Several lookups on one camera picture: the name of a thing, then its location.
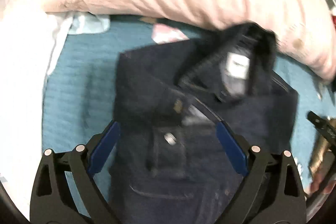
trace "stain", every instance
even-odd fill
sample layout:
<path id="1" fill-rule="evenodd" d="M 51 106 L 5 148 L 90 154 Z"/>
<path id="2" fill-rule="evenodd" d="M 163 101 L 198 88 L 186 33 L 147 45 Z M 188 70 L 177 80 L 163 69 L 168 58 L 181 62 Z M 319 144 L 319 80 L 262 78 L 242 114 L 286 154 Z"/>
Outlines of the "stain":
<path id="1" fill-rule="evenodd" d="M 182 112 L 182 108 L 183 108 L 183 103 L 180 99 L 177 99 L 175 104 L 174 104 L 174 110 L 177 113 L 181 113 Z"/>
<path id="2" fill-rule="evenodd" d="M 301 39 L 296 39 L 294 42 L 293 42 L 293 47 L 297 50 L 301 49 L 303 47 L 303 41 Z"/>

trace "metal screw head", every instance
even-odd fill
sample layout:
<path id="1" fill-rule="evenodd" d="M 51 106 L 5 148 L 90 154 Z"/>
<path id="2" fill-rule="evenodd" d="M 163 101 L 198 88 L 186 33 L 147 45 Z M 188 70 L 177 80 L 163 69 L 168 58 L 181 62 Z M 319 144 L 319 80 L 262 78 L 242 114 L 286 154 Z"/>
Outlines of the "metal screw head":
<path id="1" fill-rule="evenodd" d="M 82 145 L 82 144 L 76 146 L 76 151 L 77 151 L 77 152 L 83 152 L 84 149 L 85 149 L 85 146 Z"/>
<path id="2" fill-rule="evenodd" d="M 49 156 L 49 155 L 51 155 L 52 152 L 53 151 L 51 149 L 47 149 L 47 150 L 44 151 L 44 155 Z"/>
<path id="3" fill-rule="evenodd" d="M 285 151 L 283 152 L 283 154 L 284 154 L 286 157 L 290 157 L 290 156 L 292 155 L 292 153 L 289 152 L 288 150 L 285 150 Z"/>
<path id="4" fill-rule="evenodd" d="M 260 147 L 259 147 L 259 146 L 253 145 L 253 146 L 251 147 L 251 149 L 252 149 L 252 151 L 255 152 L 255 153 L 260 152 Z"/>

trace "blue gripper pad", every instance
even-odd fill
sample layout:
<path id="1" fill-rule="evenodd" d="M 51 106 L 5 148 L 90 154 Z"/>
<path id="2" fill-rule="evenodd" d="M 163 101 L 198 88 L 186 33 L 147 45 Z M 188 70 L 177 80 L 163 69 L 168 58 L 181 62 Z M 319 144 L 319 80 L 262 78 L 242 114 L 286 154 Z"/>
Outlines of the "blue gripper pad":
<path id="1" fill-rule="evenodd" d="M 119 123 L 114 122 L 95 147 L 91 154 L 88 168 L 88 173 L 91 176 L 102 170 L 108 156 L 120 137 L 120 131 Z"/>
<path id="2" fill-rule="evenodd" d="M 224 123 L 217 124 L 216 135 L 235 171 L 244 177 L 247 176 L 249 173 L 247 155 Z"/>

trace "black fabric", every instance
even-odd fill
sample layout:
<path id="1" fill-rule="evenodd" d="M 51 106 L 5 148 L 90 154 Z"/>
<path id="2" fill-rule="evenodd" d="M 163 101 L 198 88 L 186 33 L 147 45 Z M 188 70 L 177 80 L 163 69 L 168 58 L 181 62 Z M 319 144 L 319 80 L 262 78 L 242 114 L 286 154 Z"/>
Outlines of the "black fabric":
<path id="1" fill-rule="evenodd" d="M 336 92 L 336 76 L 334 77 L 330 85 L 331 85 L 331 91 Z"/>
<path id="2" fill-rule="evenodd" d="M 230 52 L 250 60 L 247 77 L 228 76 Z M 120 55 L 110 201 L 124 224 L 215 222 L 243 179 L 216 138 L 220 120 L 250 145 L 290 148 L 297 93 L 273 72 L 275 54 L 274 34 L 245 23 Z"/>

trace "blue bedsheet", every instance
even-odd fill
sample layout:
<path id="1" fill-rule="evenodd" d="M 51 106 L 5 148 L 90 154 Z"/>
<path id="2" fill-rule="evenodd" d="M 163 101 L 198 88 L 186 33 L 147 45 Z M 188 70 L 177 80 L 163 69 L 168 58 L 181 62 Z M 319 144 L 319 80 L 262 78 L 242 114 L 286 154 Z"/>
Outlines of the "blue bedsheet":
<path id="1" fill-rule="evenodd" d="M 208 31 L 190 25 L 162 20 L 162 23 L 181 29 L 187 37 L 200 37 Z M 72 150 L 100 133 L 112 119 L 115 96 L 115 68 L 118 54 L 127 49 L 154 44 L 152 25 L 138 16 L 112 16 L 106 33 L 69 35 L 53 74 L 46 86 L 43 109 L 43 149 L 55 152 Z M 292 152 L 303 166 L 304 187 L 310 183 L 308 162 L 314 145 L 315 130 L 306 120 L 308 110 L 318 115 L 336 116 L 329 94 L 322 101 L 317 97 L 313 73 L 296 61 L 278 56 L 274 69 L 299 92 L 298 115 L 291 141 Z M 108 167 L 95 176 L 95 181 L 108 199 L 110 175 Z M 70 187 L 79 210 L 85 213 L 74 183 Z"/>

